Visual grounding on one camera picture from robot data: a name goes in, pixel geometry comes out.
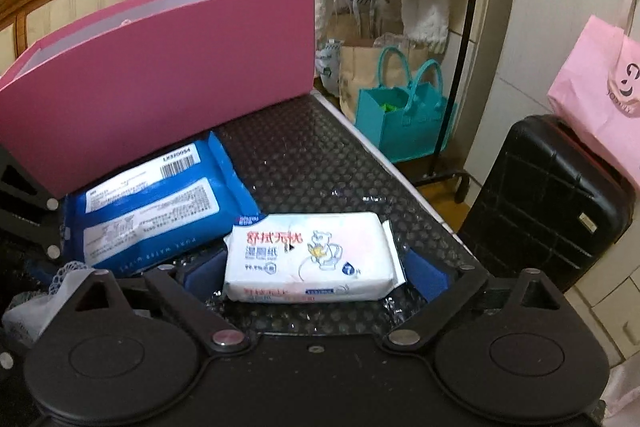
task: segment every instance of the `open pink box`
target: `open pink box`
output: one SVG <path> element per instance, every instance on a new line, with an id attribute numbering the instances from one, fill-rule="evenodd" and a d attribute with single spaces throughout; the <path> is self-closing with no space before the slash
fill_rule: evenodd
<path id="1" fill-rule="evenodd" d="M 314 53 L 314 0 L 126 0 L 35 42 L 0 78 L 0 143 L 59 198 L 308 93 Z"/>

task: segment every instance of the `teal tote bag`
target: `teal tote bag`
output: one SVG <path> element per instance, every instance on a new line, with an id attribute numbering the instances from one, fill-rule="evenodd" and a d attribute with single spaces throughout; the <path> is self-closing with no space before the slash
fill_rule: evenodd
<path id="1" fill-rule="evenodd" d="M 406 74 L 406 87 L 385 87 L 382 79 L 387 54 L 399 55 Z M 431 68 L 435 84 L 420 83 Z M 394 46 L 382 50 L 378 61 L 378 87 L 361 89 L 356 110 L 356 127 L 391 162 L 413 160 L 433 153 L 447 98 L 442 95 L 442 71 L 436 60 L 427 60 L 412 77 L 409 61 Z M 447 145 L 454 117 L 454 106 L 442 149 Z"/>

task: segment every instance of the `cabinet handle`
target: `cabinet handle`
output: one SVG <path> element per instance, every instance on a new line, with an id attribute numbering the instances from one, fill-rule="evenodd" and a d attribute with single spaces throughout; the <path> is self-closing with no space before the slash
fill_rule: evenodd
<path id="1" fill-rule="evenodd" d="M 625 322 L 625 325 L 622 326 L 622 331 L 625 332 L 625 335 L 634 346 L 640 346 L 640 335 L 638 328 L 633 327 L 633 325 L 630 325 L 629 322 Z"/>

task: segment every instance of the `suitcase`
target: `suitcase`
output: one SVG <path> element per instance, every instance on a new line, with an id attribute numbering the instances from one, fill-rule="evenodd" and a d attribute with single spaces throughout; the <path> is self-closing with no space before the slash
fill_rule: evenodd
<path id="1" fill-rule="evenodd" d="M 569 289 L 631 224 L 635 191 L 561 120 L 514 124 L 460 238 L 496 277 L 532 267 Z"/>

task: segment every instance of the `circular black disc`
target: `circular black disc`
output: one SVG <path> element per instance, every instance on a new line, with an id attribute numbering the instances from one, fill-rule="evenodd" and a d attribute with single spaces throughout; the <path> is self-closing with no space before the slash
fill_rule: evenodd
<path id="1" fill-rule="evenodd" d="M 583 336 L 536 331 L 525 321 L 509 325 L 499 315 L 449 331 L 438 343 L 436 371 L 450 391 L 481 415 L 506 422 L 562 421 L 594 404 L 602 360 L 590 343 L 580 345 Z"/>
<path id="2" fill-rule="evenodd" d="M 60 326 L 30 352 L 24 378 L 41 407 L 76 425 L 144 417 L 198 370 L 191 338 L 160 320 L 98 309 L 76 315 L 72 330 Z"/>

